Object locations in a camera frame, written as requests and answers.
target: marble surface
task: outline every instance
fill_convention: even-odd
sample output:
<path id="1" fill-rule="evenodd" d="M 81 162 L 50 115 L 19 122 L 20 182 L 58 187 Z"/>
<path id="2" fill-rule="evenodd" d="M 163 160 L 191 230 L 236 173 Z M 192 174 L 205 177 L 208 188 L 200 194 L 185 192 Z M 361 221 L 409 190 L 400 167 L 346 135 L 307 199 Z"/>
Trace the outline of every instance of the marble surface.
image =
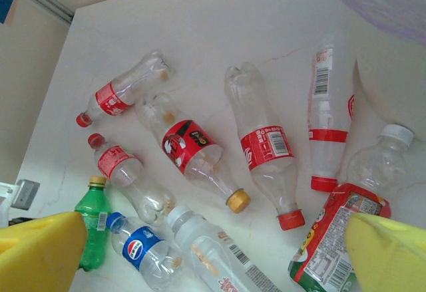
<path id="1" fill-rule="evenodd" d="M 110 0 L 78 9 L 19 172 L 19 178 L 36 180 L 41 188 L 29 211 L 13 210 L 12 216 L 73 210 L 87 191 L 89 177 L 99 174 L 87 137 L 100 132 L 132 150 L 180 202 L 221 225 L 278 287 L 298 291 L 287 266 L 327 197 L 310 190 L 306 117 L 312 53 L 346 13 L 338 0 Z M 236 181 L 253 199 L 244 213 L 233 215 L 215 195 L 188 183 L 138 123 L 134 110 L 86 129 L 75 124 L 91 94 L 157 47 L 176 69 L 157 89 L 168 92 L 225 147 Z M 299 229 L 280 229 L 274 207 L 256 189 L 246 167 L 224 94 L 225 70 L 244 61 L 253 62 L 264 75 L 272 106 L 298 161 L 297 201 L 306 218 Z M 357 79 L 355 99 L 341 181 L 348 158 L 373 144 L 385 125 L 367 103 Z M 395 210 L 399 219 L 423 226 L 419 193 L 425 192 L 425 150 L 423 143 L 414 141 L 408 151 L 411 174 L 405 183 L 410 188 L 401 195 L 404 204 Z M 114 210 L 136 215 L 119 193 L 109 190 L 108 195 Z M 130 292 L 147 287 L 108 246 L 105 264 L 90 273 L 78 271 L 71 291 Z M 188 277 L 174 291 L 207 288 Z"/>

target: water bottle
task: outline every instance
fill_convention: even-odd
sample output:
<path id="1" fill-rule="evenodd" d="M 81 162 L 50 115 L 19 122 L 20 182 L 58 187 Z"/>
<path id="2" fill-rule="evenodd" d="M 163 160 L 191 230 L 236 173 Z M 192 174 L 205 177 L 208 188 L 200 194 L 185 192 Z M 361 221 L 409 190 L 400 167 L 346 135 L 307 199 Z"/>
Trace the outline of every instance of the water bottle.
<path id="1" fill-rule="evenodd" d="M 172 192 L 147 174 L 142 162 L 119 144 L 106 142 L 100 134 L 92 134 L 88 142 L 95 150 L 99 171 L 126 196 L 138 216 L 149 225 L 161 226 L 176 203 Z"/>
<path id="2" fill-rule="evenodd" d="M 306 291 L 348 292 L 356 278 L 344 234 L 351 214 L 391 217 L 389 199 L 407 170 L 403 157 L 413 133 L 388 124 L 379 143 L 353 155 L 347 180 L 329 195 L 289 265 L 290 277 Z"/>
<path id="3" fill-rule="evenodd" d="M 159 49 L 147 53 L 136 66 L 91 96 L 87 110 L 77 116 L 77 124 L 85 128 L 107 114 L 120 114 L 135 103 L 142 91 L 166 81 L 169 74 L 170 68 Z"/>
<path id="4" fill-rule="evenodd" d="M 83 268 L 86 272 L 98 269 L 105 260 L 108 239 L 105 223 L 111 213 L 104 193 L 106 181 L 104 177 L 91 177 L 88 192 L 75 206 L 75 211 L 81 213 L 87 228 L 87 242 L 79 264 L 79 269 Z"/>
<path id="5" fill-rule="evenodd" d="M 281 292 L 225 231 L 176 206 L 167 217 L 185 263 L 212 292 Z"/>
<path id="6" fill-rule="evenodd" d="M 186 179 L 207 184 L 236 214 L 248 206 L 250 197 L 234 181 L 222 157 L 224 149 L 180 111 L 170 96 L 145 95 L 136 104 L 136 115 Z"/>
<path id="7" fill-rule="evenodd" d="M 353 116 L 355 53 L 347 27 L 326 36 L 314 57 L 308 104 L 311 189 L 331 192 Z"/>
<path id="8" fill-rule="evenodd" d="M 106 220 L 112 232 L 112 247 L 142 275 L 154 291 L 172 291 L 179 279 L 182 258 L 167 241 L 158 237 L 139 218 L 126 218 L 119 212 Z"/>
<path id="9" fill-rule="evenodd" d="M 253 182 L 277 209 L 283 230 L 304 225 L 296 203 L 296 162 L 259 70 L 251 63 L 242 64 L 241 69 L 228 68 L 225 93 Z"/>

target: blue bottle cap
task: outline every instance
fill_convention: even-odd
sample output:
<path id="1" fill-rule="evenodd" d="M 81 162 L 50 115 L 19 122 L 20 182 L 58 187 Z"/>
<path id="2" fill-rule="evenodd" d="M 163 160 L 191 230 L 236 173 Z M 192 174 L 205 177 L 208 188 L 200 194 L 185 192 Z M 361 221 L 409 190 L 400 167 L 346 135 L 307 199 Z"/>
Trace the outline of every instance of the blue bottle cap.
<path id="1" fill-rule="evenodd" d="M 124 218 L 124 216 L 120 212 L 113 212 L 106 219 L 106 227 L 111 230 L 112 225 L 117 219 Z"/>

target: yellow object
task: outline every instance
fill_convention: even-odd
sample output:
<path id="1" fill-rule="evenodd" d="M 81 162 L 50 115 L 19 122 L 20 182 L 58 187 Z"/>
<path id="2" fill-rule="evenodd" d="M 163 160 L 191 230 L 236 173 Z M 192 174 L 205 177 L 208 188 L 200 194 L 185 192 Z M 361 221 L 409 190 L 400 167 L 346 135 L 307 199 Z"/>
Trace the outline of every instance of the yellow object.
<path id="1" fill-rule="evenodd" d="M 238 214 L 246 209 L 251 201 L 252 199 L 250 199 L 250 196 L 243 189 L 239 189 L 228 198 L 226 204 L 232 210 L 232 212 Z"/>
<path id="2" fill-rule="evenodd" d="M 345 241 L 363 292 L 426 291 L 426 230 L 353 214 Z"/>
<path id="3" fill-rule="evenodd" d="M 79 212 L 0 229 L 0 291 L 68 291 L 86 240 Z"/>
<path id="4" fill-rule="evenodd" d="M 104 187 L 107 182 L 105 177 L 91 176 L 89 180 L 89 187 Z"/>

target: green soda bottle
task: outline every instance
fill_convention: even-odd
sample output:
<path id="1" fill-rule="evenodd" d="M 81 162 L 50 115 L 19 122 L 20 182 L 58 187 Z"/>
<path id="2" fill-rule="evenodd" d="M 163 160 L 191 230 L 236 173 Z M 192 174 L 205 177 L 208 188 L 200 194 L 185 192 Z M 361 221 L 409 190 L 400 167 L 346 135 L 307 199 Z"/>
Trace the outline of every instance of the green soda bottle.
<path id="1" fill-rule="evenodd" d="M 104 189 L 107 179 L 93 176 L 89 180 L 89 190 L 75 206 L 80 212 L 87 228 L 87 242 L 80 260 L 79 269 L 86 272 L 99 268 L 105 259 L 108 229 L 106 222 L 111 207 L 105 196 Z"/>

